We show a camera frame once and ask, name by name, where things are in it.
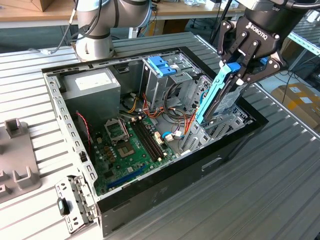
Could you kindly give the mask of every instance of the motherboard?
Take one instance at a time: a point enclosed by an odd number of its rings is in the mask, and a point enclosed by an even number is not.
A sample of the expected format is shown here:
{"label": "motherboard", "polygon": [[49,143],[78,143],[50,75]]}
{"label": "motherboard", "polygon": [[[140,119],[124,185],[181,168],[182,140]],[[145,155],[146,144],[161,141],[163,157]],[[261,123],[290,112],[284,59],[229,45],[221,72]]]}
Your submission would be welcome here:
{"label": "motherboard", "polygon": [[98,196],[176,158],[147,116],[127,122],[109,120],[91,136]]}

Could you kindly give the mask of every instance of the robotiq logo text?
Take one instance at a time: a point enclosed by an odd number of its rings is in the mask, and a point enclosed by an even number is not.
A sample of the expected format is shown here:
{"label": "robotiq logo text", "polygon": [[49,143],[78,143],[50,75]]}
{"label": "robotiq logo text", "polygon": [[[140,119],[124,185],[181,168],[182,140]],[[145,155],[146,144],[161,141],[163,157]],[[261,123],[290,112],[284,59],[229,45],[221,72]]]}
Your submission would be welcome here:
{"label": "robotiq logo text", "polygon": [[259,28],[257,28],[256,26],[254,26],[252,24],[252,22],[249,22],[247,26],[245,26],[246,29],[251,29],[252,31],[254,31],[256,34],[258,34],[260,37],[262,37],[265,41],[268,39],[268,36],[261,31]]}

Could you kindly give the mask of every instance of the capacitor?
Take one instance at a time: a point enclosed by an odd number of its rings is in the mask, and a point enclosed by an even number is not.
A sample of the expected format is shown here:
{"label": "capacitor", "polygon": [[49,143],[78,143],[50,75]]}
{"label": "capacitor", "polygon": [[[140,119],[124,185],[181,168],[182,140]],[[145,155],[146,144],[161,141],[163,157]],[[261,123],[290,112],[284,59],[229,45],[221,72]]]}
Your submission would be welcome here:
{"label": "capacitor", "polygon": [[110,163],[115,163],[116,162],[116,159],[112,156],[112,157],[110,157],[110,159],[109,159],[109,161],[110,161]]}

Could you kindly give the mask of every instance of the wooden shelf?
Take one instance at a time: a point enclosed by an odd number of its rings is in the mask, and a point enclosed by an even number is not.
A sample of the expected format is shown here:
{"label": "wooden shelf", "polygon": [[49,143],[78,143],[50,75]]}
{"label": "wooden shelf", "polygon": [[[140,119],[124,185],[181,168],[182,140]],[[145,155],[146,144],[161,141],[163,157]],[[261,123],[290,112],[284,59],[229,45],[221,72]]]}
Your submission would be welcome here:
{"label": "wooden shelf", "polygon": [[[213,4],[210,1],[208,4],[200,4],[200,6],[188,6],[183,1],[160,2],[157,6],[157,16],[198,16],[212,14],[212,17],[214,17],[218,13],[218,8],[212,8]],[[0,22],[69,20],[73,7],[74,3],[72,0],[55,0],[45,12],[3,5],[0,8]],[[243,6],[240,6],[239,8],[230,9],[229,12],[243,13],[244,9]]]}

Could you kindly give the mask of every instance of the expansion slot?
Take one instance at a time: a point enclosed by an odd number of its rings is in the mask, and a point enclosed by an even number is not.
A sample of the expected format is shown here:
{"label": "expansion slot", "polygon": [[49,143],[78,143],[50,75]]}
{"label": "expansion slot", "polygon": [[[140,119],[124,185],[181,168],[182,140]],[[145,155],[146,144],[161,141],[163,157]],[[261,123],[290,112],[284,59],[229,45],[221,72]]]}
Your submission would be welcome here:
{"label": "expansion slot", "polygon": [[118,180],[115,180],[115,181],[109,183],[107,185],[107,189],[110,189],[110,188],[113,188],[113,187],[115,187],[117,185],[123,184],[123,183],[129,181],[130,179],[132,179],[132,178],[134,178],[136,176],[139,176],[140,174],[142,174],[143,169],[145,169],[145,168],[146,168],[146,166],[142,166],[140,169],[138,169],[138,170],[136,170],[134,172],[131,172],[128,175],[119,178]]}

